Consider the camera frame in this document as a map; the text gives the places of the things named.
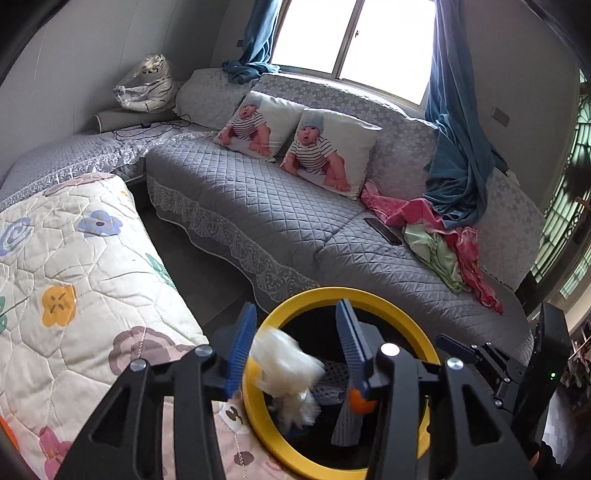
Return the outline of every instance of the throw pillow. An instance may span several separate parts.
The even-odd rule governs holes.
[[[290,137],[304,106],[250,92],[214,142],[260,160],[272,160]]]
[[[355,200],[381,129],[343,113],[306,108],[281,168]]]

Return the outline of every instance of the knit baby hat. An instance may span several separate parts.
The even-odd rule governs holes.
[[[304,112],[300,121],[300,129],[304,127],[316,127],[322,134],[324,132],[324,117],[321,113]]]
[[[254,105],[257,108],[261,107],[261,102],[262,102],[262,98],[259,96],[255,96],[255,95],[248,95],[245,99],[244,99],[244,103],[243,105]]]

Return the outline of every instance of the white tiger plush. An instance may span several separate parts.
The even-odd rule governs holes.
[[[170,64],[162,54],[148,55],[113,89],[123,108],[152,113],[171,108],[177,91]]]

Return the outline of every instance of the window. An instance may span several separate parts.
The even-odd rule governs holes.
[[[272,63],[421,105],[431,73],[430,0],[287,0]]]
[[[581,86],[586,79],[581,73]],[[583,206],[575,201],[579,195],[583,200],[591,200],[591,184],[587,183],[591,171],[591,95],[581,89],[579,97],[579,114],[575,126],[570,154],[554,195],[544,216],[546,223],[542,230],[540,250],[531,272],[540,282],[558,260],[583,213]],[[587,270],[588,252],[581,260],[573,275],[562,289],[563,296],[568,297],[576,288]]]

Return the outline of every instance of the white plastic bag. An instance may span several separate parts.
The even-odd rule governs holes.
[[[135,112],[163,112],[172,108],[178,85],[164,55],[148,55],[113,89],[123,108]]]
[[[310,389],[324,375],[324,365],[300,350],[298,343],[281,330],[260,330],[251,348],[252,359],[261,367],[258,387],[273,397],[281,430],[286,433],[313,425],[320,407]]]

